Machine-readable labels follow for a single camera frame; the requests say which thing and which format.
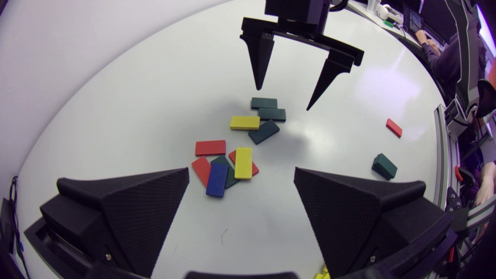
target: green object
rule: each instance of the green object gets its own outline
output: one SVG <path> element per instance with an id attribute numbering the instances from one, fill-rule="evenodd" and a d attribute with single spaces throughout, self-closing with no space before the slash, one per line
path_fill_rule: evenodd
<path id="1" fill-rule="evenodd" d="M 285 109 L 267 109 L 260 108 L 258 110 L 258 116 L 260 120 L 274 120 L 278 122 L 286 122 L 286 110 Z"/>
<path id="2" fill-rule="evenodd" d="M 269 120 L 264 124 L 260 125 L 260 129 L 251 130 L 248 132 L 248 136 L 253 140 L 255 144 L 259 144 L 262 141 L 268 139 L 273 134 L 279 131 L 279 127 L 274 123 L 274 121 Z"/>
<path id="3" fill-rule="evenodd" d="M 251 99 L 251 109 L 259 109 L 259 108 L 276 109 L 277 108 L 277 99 L 253 97 Z"/>
<path id="4" fill-rule="evenodd" d="M 387 20 L 384 20 L 384 24 L 386 24 L 387 26 L 393 28 L 393 24 Z"/>
<path id="5" fill-rule="evenodd" d="M 226 185 L 225 185 L 226 189 L 239 182 L 238 179 L 234 178 L 234 168 L 231 166 L 231 164 L 229 163 L 229 161 L 227 160 L 227 158 L 224 155 L 220 155 L 219 157 L 210 161 L 210 163 L 222 164 L 222 165 L 226 165 L 228 167 Z"/>
<path id="6" fill-rule="evenodd" d="M 374 159 L 372 170 L 376 171 L 385 179 L 390 180 L 396 176 L 398 168 L 381 153 Z"/>

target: yellow block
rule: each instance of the yellow block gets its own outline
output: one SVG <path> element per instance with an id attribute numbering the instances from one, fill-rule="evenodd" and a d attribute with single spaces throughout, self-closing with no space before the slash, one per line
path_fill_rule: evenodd
<path id="1" fill-rule="evenodd" d="M 251 148 L 236 148 L 236 164 L 234 164 L 234 178 L 251 179 Z"/>
<path id="2" fill-rule="evenodd" d="M 232 130 L 258 130 L 260 116 L 233 116 L 230 127 Z"/>

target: cup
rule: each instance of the cup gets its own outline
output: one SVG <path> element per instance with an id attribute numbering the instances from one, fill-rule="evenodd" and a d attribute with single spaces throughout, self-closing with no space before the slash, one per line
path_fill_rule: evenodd
<path id="1" fill-rule="evenodd" d="M 375 14 L 375 10 L 377 9 L 377 5 L 380 4 L 380 0 L 369 0 L 367 3 L 367 11 L 369 13 Z"/>

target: black mount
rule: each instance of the black mount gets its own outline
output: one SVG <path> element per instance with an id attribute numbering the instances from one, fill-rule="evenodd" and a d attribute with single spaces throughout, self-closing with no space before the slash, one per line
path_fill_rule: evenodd
<path id="1" fill-rule="evenodd" d="M 257 90 L 262 89 L 263 80 L 267 73 L 270 55 L 274 47 L 274 35 L 306 43 L 329 52 L 307 107 L 309 110 L 338 74 L 350 72 L 353 64 L 360 66 L 364 51 L 322 34 L 329 13 L 328 0 L 310 0 L 307 1 L 310 2 L 309 5 L 305 5 L 304 2 L 306 1 L 289 5 L 279 0 L 267 0 L 265 14 L 279 16 L 278 22 L 245 17 L 241 26 L 243 34 L 240 38 L 248 46 Z"/>

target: wooden block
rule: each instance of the wooden block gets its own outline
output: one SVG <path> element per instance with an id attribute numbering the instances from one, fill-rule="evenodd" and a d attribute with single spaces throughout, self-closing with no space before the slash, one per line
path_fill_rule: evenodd
<path id="1" fill-rule="evenodd" d="M 231 130 L 258 130 L 260 127 L 260 116 L 233 116 Z"/>
<path id="2" fill-rule="evenodd" d="M 403 134 L 403 130 L 396 125 L 390 118 L 386 121 L 386 127 L 388 127 L 395 135 L 401 138 L 401 134 Z"/>
<path id="3" fill-rule="evenodd" d="M 229 158 L 231 159 L 233 164 L 236 164 L 236 150 L 229 153 Z M 255 165 L 255 163 L 251 162 L 251 175 L 253 176 L 253 175 L 257 174 L 258 172 L 259 172 L 259 169 Z"/>
<path id="4" fill-rule="evenodd" d="M 208 177 L 207 195 L 220 198 L 224 196 L 227 169 L 226 165 L 212 163 L 212 169 Z"/>
<path id="5" fill-rule="evenodd" d="M 372 169 L 385 179 L 390 180 L 396 176 L 398 168 L 384 154 L 379 154 L 374 159 Z"/>
<path id="6" fill-rule="evenodd" d="M 274 121 L 269 120 L 260 125 L 260 129 L 258 131 L 249 131 L 248 136 L 253 140 L 255 144 L 259 144 L 278 131 L 279 127 L 274 123 Z"/>
<path id="7" fill-rule="evenodd" d="M 258 116 L 260 120 L 274 120 L 278 122 L 286 122 L 286 110 L 285 109 L 267 109 L 260 108 L 258 110 Z"/>
<path id="8" fill-rule="evenodd" d="M 229 188 L 234 184 L 238 183 L 239 180 L 234 178 L 234 168 L 231 166 L 225 155 L 220 155 L 219 157 L 210 161 L 211 164 L 217 163 L 227 166 L 227 178 L 225 188 Z"/>
<path id="9" fill-rule="evenodd" d="M 201 182 L 207 187 L 208 184 L 208 176 L 210 175 L 210 163 L 207 161 L 205 156 L 198 158 L 195 162 L 191 163 L 194 171 L 200 178 Z"/>
<path id="10" fill-rule="evenodd" d="M 236 179 L 251 179 L 253 171 L 251 161 L 251 148 L 238 147 L 236 148 L 236 163 L 234 165 L 234 178 Z"/>
<path id="11" fill-rule="evenodd" d="M 259 109 L 259 108 L 276 109 L 277 108 L 277 99 L 253 97 L 251 99 L 251 109 Z"/>
<path id="12" fill-rule="evenodd" d="M 195 152 L 196 156 L 222 155 L 226 154 L 225 140 L 197 141 Z"/>

